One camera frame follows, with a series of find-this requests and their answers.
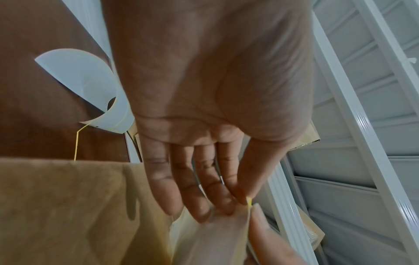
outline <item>white curved paper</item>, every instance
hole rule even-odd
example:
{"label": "white curved paper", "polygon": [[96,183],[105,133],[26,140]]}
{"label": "white curved paper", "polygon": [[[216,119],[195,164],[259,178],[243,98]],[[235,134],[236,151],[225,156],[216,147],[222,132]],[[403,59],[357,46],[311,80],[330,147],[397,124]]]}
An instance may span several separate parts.
{"label": "white curved paper", "polygon": [[[104,112],[83,124],[124,133],[134,122],[119,80],[99,57],[77,49],[57,49],[38,56],[35,61],[60,83]],[[108,103],[115,98],[112,107]]]}

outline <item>yellow string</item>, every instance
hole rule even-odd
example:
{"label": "yellow string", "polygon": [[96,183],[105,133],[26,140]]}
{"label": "yellow string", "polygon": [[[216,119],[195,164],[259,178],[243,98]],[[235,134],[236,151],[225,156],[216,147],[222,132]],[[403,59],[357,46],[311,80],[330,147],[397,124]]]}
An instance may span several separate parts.
{"label": "yellow string", "polygon": [[76,158],[77,158],[77,147],[78,147],[78,145],[79,145],[79,132],[81,131],[81,130],[83,130],[84,128],[86,128],[87,126],[89,126],[90,124],[86,124],[85,126],[83,126],[80,130],[78,130],[77,131],[77,133],[76,133],[76,149],[74,150],[74,161],[76,160]]}

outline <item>finger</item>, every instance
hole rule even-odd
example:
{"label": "finger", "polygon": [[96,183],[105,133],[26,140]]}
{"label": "finger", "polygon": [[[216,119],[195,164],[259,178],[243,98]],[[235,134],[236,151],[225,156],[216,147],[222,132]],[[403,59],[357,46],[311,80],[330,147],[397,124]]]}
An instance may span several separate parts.
{"label": "finger", "polygon": [[233,214],[237,202],[215,169],[215,145],[196,146],[193,158],[196,174],[208,199],[223,213]]}
{"label": "finger", "polygon": [[259,204],[251,209],[249,241],[261,265],[306,265],[291,246],[270,228]]}
{"label": "finger", "polygon": [[148,184],[154,199],[167,215],[179,213],[183,204],[170,170],[168,145],[141,134],[140,144]]}
{"label": "finger", "polygon": [[240,161],[237,180],[244,194],[254,198],[292,143],[250,139]]}
{"label": "finger", "polygon": [[172,175],[178,184],[183,204],[197,220],[202,223],[211,214],[210,204],[206,200],[193,174],[193,146],[170,146],[170,165]]}
{"label": "finger", "polygon": [[241,204],[247,205],[246,195],[237,183],[238,156],[242,141],[243,136],[230,143],[218,143],[217,160],[225,186]]}

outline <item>brown wall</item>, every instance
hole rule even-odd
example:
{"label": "brown wall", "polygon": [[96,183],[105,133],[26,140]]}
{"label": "brown wall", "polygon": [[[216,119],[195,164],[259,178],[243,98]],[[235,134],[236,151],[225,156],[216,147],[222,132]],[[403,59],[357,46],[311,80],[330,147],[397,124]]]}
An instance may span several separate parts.
{"label": "brown wall", "polygon": [[[0,157],[73,159],[79,121],[101,111],[34,59],[57,48],[107,56],[61,0],[0,1],[0,36]],[[129,161],[124,135],[85,128],[77,159]]]}

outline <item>hand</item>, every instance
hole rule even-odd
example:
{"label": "hand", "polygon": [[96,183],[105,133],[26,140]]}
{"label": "hand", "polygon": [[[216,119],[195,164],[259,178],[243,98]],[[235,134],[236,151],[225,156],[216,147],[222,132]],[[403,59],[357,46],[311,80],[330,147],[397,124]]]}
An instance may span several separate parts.
{"label": "hand", "polygon": [[[307,0],[102,0],[151,191],[199,222],[254,197],[312,109]],[[243,132],[251,136],[239,165]],[[218,160],[220,173],[215,169]]]}
{"label": "hand", "polygon": [[[261,265],[306,265],[291,246],[269,227],[259,204],[251,209],[249,241]],[[245,264],[257,263],[248,258]]]}

